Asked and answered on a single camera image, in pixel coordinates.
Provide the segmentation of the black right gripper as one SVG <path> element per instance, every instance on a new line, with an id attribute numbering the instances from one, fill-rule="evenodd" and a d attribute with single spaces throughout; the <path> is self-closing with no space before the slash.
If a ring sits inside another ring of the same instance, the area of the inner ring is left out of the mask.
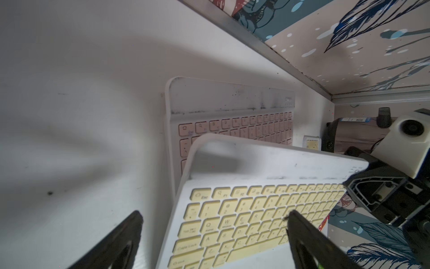
<path id="1" fill-rule="evenodd" d="M 344 153 L 368 161 L 366 170 L 357 172 L 343 185 L 350 198 L 359 207 L 371 213 L 380 222 L 402 227 L 409 221 L 430 219 L 430 155 L 427 154 L 416 178 L 411 178 L 351 146 Z"/>

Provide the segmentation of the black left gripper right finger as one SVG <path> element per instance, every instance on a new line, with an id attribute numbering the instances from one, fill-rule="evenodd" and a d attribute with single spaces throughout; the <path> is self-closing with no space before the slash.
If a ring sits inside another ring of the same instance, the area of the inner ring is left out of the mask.
<path id="1" fill-rule="evenodd" d="M 286 217 L 287 235 L 297 269 L 359 269 L 333 242 L 293 210 Z"/>

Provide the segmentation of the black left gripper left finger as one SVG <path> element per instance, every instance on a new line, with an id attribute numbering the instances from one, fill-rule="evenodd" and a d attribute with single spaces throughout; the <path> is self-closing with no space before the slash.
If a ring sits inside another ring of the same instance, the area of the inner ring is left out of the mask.
<path id="1" fill-rule="evenodd" d="M 142 226 L 143 217 L 135 210 L 70 268 L 131 269 L 139 248 Z"/>

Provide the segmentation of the yellow keyboard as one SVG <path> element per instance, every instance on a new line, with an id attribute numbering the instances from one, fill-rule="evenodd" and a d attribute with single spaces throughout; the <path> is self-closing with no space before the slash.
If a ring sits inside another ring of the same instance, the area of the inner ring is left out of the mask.
<path id="1" fill-rule="evenodd" d="M 321 145 L 322 145 L 322 142 L 320 137 L 315 137 L 315 136 L 303 137 L 302 147 L 304 149 L 321 151 Z"/>
<path id="2" fill-rule="evenodd" d="M 320 229 L 366 160 L 220 134 L 175 148 L 175 203 L 159 269 L 292 269 L 287 216 Z"/>

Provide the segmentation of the red small packet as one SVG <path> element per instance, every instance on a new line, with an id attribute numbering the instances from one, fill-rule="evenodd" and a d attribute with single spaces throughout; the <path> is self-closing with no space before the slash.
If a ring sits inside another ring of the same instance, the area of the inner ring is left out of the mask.
<path id="1" fill-rule="evenodd" d="M 322 222 L 321 222 L 321 224 L 319 225 L 319 230 L 322 232 L 322 230 L 323 230 L 323 228 L 324 228 L 324 226 L 327 224 L 327 222 L 328 222 L 328 220 L 329 220 L 329 216 L 327 216 Z"/>

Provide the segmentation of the steel rice cooker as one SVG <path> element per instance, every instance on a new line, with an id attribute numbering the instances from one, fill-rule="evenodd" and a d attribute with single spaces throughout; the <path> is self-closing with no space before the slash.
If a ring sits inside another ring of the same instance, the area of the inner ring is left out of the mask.
<path id="1" fill-rule="evenodd" d="M 396 117 L 388 107 L 378 109 L 377 117 L 338 118 L 327 123 L 321 138 L 321 150 L 343 154 L 351 146 L 370 152 L 388 133 Z"/>

